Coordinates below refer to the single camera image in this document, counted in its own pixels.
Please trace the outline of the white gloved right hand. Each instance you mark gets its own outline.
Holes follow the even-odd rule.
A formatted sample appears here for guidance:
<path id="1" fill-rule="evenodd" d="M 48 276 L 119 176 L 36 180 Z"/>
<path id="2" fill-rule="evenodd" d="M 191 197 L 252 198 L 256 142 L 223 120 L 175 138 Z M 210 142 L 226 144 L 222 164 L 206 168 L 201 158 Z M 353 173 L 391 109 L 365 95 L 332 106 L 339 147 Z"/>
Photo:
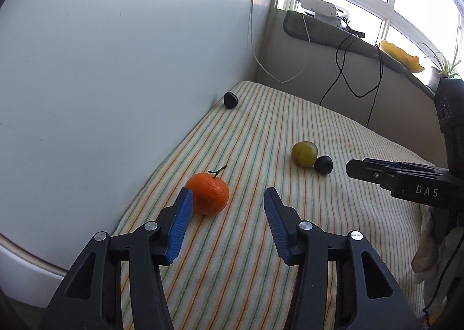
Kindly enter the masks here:
<path id="1" fill-rule="evenodd" d="M 463 241 L 462 226 L 455 226 L 443 240 L 438 239 L 437 232 L 444 229 L 444 219 L 445 217 L 432 207 L 425 210 L 422 216 L 420 243 L 411 261 L 414 282 L 424 283 L 423 299 L 429 313 L 434 313 L 441 307 L 453 280 L 463 277 L 463 243 L 461 243 L 439 284 L 446 264 L 452 258 L 459 242 Z"/>

